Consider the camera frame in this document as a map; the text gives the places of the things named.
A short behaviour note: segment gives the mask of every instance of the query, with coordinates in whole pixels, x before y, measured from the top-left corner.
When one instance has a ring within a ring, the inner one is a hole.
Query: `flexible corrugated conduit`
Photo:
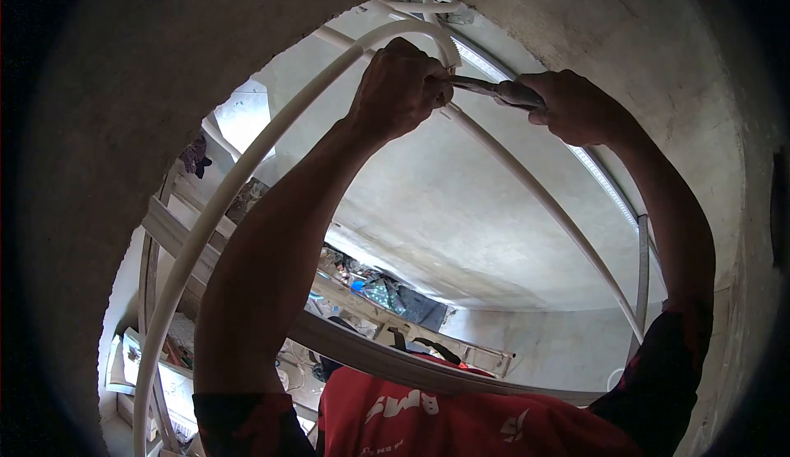
[[[428,3],[428,4],[400,4],[402,12],[426,12],[426,13],[446,13],[455,11],[460,3]],[[214,229],[219,224],[233,198],[242,188],[247,179],[252,175],[262,158],[270,152],[274,144],[291,127],[294,121],[309,107],[321,93],[329,87],[343,72],[365,55],[365,53],[376,44],[387,38],[402,35],[409,32],[417,32],[432,37],[446,57],[444,66],[449,71],[460,66],[460,56],[452,39],[446,30],[431,23],[422,22],[416,19],[402,20],[388,23],[387,25],[376,28],[356,41],[345,37],[340,32],[331,28],[323,27],[319,29],[319,37],[330,37],[330,42],[336,46],[348,48],[336,58],[327,68],[318,74],[311,82],[304,87],[295,97],[291,99],[280,113],[271,120],[266,129],[252,142],[252,145],[239,157],[238,162],[231,168],[230,172],[223,179],[219,188],[216,190],[212,199],[205,206],[205,209],[198,217],[197,222],[192,228],[185,245],[176,258],[173,268],[167,277],[159,302],[153,313],[149,331],[144,341],[142,359],[137,378],[137,387],[134,398],[133,414],[133,446],[135,457],[145,456],[145,418],[149,412],[151,388],[153,386],[153,376],[157,369],[158,354],[162,351],[164,339],[167,334],[167,327],[172,321],[175,308],[186,285],[187,279],[192,273],[194,265],[198,262],[204,246],[209,242]],[[562,210],[557,202],[539,184],[528,170],[512,156],[494,137],[488,134],[469,116],[463,113],[459,107],[450,104],[441,110],[446,116],[458,122],[463,128],[478,139],[489,151],[502,162],[510,172],[515,175],[535,196],[538,201],[546,207],[560,226],[574,239],[581,251],[587,256],[599,274],[611,286],[612,292],[618,298],[618,303],[623,308],[623,312],[629,320],[634,333],[639,342],[642,341],[641,332],[636,326],[634,314],[628,306],[623,292],[617,286],[616,281],[611,276],[607,267],[600,259],[592,245],[578,230],[578,227],[570,220],[568,215]]]

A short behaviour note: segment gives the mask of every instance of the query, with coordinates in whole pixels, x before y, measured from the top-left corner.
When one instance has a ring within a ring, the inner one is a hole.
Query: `right hand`
[[[568,145],[610,145],[641,132],[636,119],[615,99],[570,70],[520,75],[520,84],[546,101],[529,122],[545,125]]]

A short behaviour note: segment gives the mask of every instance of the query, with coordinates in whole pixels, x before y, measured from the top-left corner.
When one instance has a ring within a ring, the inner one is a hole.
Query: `unfinished wall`
[[[647,325],[661,304],[648,308]],[[606,392],[625,365],[632,331],[619,308],[579,312],[508,313],[456,310],[441,333],[516,353],[505,380],[534,387]]]
[[[104,450],[96,348],[115,273],[147,198],[203,116],[274,54],[363,1],[82,0],[74,9],[32,104],[14,203],[17,251],[44,367],[97,449]],[[655,139],[667,140],[662,148],[693,186],[710,183],[695,181],[697,165],[716,160],[685,151],[686,143],[704,146],[730,136],[733,130],[717,125],[717,116],[735,124],[744,145],[745,213],[721,205],[732,212],[726,218],[743,219],[743,238],[731,239],[739,243],[739,284],[750,294],[733,293],[730,314],[737,321],[727,346],[741,361],[727,374],[720,398],[722,407],[732,406],[776,304],[776,288],[767,280],[766,165],[777,139],[759,140],[776,131],[778,114],[748,45],[722,40],[742,41],[743,29],[729,22],[713,27],[719,44],[745,47],[746,54],[708,49],[706,19],[725,23],[728,16],[718,21],[714,11],[729,13],[716,0],[702,10],[694,0],[463,1],[547,66],[576,68],[618,98],[636,92],[627,107],[647,120]],[[686,35],[703,49],[687,49]],[[739,60],[749,67],[735,67]],[[646,72],[645,65],[653,67]],[[741,90],[742,84],[750,88]],[[698,131],[703,120],[706,129]],[[607,161],[621,176],[616,161]],[[50,185],[53,174],[60,185]],[[67,347],[46,342],[66,336]]]

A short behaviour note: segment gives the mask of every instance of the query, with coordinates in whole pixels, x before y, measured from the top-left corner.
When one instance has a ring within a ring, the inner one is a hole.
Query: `cloth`
[[[189,174],[194,174],[203,179],[205,168],[211,166],[212,161],[205,156],[208,144],[203,135],[198,136],[195,141],[187,145],[179,159],[184,163],[184,170]]]
[[[618,386],[587,409],[536,394],[430,394],[342,367],[321,395],[315,450],[287,394],[195,394],[195,414],[213,457],[671,455],[712,323],[694,308],[662,313]]]

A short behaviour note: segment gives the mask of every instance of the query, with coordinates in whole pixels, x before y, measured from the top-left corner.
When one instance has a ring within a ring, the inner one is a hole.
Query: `man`
[[[393,39],[370,62],[349,115],[233,234],[197,323],[195,413],[210,455],[674,452],[696,402],[710,338],[713,237],[691,190],[636,119],[568,70],[519,77],[548,107],[529,121],[568,144],[605,145],[620,157],[647,206],[667,286],[665,312],[617,388],[579,409],[543,395],[428,394],[343,367],[321,396],[315,451],[302,433],[274,361],[307,299],[326,229],[370,156],[449,102],[446,78],[436,59]],[[525,129],[535,128],[525,123]],[[264,283],[261,264],[268,271]]]

